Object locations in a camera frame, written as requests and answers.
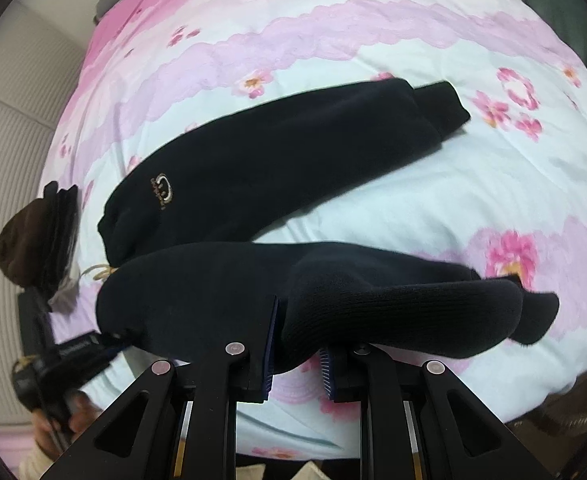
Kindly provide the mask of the cream sweater sleeve forearm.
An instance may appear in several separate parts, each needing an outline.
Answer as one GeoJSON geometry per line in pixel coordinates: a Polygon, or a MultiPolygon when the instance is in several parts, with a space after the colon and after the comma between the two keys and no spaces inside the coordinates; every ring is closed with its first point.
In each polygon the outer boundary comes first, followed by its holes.
{"type": "Polygon", "coordinates": [[[59,456],[58,448],[47,451],[38,443],[34,443],[31,451],[20,461],[18,479],[39,480],[51,465],[58,460],[59,456]]]}

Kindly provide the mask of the person's left hand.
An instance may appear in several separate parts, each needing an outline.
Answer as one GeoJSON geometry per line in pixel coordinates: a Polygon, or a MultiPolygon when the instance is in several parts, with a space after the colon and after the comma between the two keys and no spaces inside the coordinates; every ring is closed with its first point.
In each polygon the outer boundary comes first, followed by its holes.
{"type": "MultiPolygon", "coordinates": [[[[82,390],[77,390],[71,396],[71,402],[73,408],[71,408],[68,427],[73,432],[72,441],[75,441],[92,425],[102,411],[82,390]]],[[[60,430],[59,423],[56,420],[50,422],[42,410],[34,410],[31,415],[35,443],[49,458],[55,460],[61,455],[56,442],[54,442],[54,433],[60,430]]]]}

